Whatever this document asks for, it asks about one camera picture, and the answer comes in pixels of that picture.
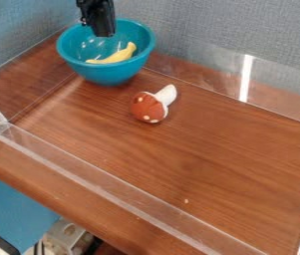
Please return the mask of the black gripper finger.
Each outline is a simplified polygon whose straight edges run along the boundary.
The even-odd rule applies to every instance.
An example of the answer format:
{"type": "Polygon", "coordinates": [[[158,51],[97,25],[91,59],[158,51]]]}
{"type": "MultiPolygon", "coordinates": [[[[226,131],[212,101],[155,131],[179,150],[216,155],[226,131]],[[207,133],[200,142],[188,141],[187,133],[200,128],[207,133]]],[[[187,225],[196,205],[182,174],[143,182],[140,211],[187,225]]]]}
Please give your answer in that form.
{"type": "Polygon", "coordinates": [[[96,37],[112,37],[116,31],[113,0],[76,0],[80,22],[96,37]]]}

